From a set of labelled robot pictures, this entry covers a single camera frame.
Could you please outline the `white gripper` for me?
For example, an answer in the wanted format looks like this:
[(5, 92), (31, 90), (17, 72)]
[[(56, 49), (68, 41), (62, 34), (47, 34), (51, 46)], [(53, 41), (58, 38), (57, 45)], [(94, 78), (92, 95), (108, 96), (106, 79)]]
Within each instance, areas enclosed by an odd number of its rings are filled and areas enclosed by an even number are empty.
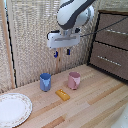
[[(68, 32), (61, 33), (59, 30), (53, 31), (47, 34), (47, 46), (50, 49), (54, 49), (54, 57), (58, 57), (58, 51), (56, 48), (71, 47), (77, 45), (80, 42), (80, 34)], [(71, 49), (67, 49), (66, 55), (71, 55)]]

